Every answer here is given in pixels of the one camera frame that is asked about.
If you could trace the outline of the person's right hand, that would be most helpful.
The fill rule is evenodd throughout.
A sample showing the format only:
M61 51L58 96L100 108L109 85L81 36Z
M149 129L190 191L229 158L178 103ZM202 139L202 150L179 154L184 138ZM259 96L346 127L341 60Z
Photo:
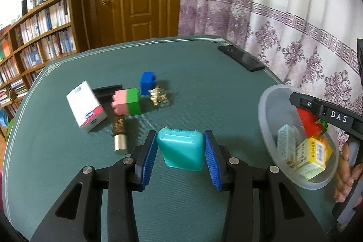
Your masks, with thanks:
M341 157L339 158L338 168L336 171L336 186L334 199L337 203L343 203L353 188L354 181L362 173L362 163L351 168L348 160L350 157L349 144L346 142L343 146Z

